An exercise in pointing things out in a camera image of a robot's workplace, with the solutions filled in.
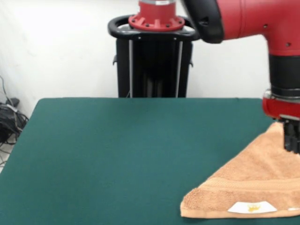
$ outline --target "black handle ring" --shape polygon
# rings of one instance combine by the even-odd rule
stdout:
[[[177,41],[196,41],[201,37],[197,31],[177,30],[168,32],[152,32],[136,29],[122,30],[119,27],[128,24],[128,19],[132,15],[120,16],[112,19],[108,23],[108,32],[111,36],[126,40],[177,40]],[[193,28],[189,19],[185,20],[185,26]]]

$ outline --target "table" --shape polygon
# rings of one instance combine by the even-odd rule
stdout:
[[[180,217],[183,196],[271,122],[260,99],[43,99],[0,174],[0,223],[300,223]]]

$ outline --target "white wall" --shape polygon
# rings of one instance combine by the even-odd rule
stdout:
[[[138,0],[0,0],[0,74],[31,114],[45,97],[117,97],[115,39],[107,23]],[[185,15],[178,4],[178,14]],[[194,43],[188,97],[261,97],[269,86],[265,40]]]

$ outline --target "folded towel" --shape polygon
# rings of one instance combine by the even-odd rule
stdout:
[[[273,123],[180,205],[188,218],[276,218],[300,215],[300,156],[283,149]]]

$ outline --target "black cable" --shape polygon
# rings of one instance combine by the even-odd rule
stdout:
[[[8,152],[8,151],[4,151],[2,149],[0,149],[0,151],[3,152],[3,153],[5,153],[5,154],[9,154],[10,155],[10,152]]]
[[[1,75],[0,79],[2,80],[2,89],[7,99],[7,104],[0,103],[1,147],[3,144],[16,144],[16,141],[18,140],[18,137],[21,135],[21,132],[29,121],[29,118],[14,107],[12,100],[7,96],[4,79]],[[1,148],[0,151],[6,154],[10,154],[9,152],[2,150]]]
[[[7,161],[3,161],[2,163],[0,163],[0,165],[4,165]]]

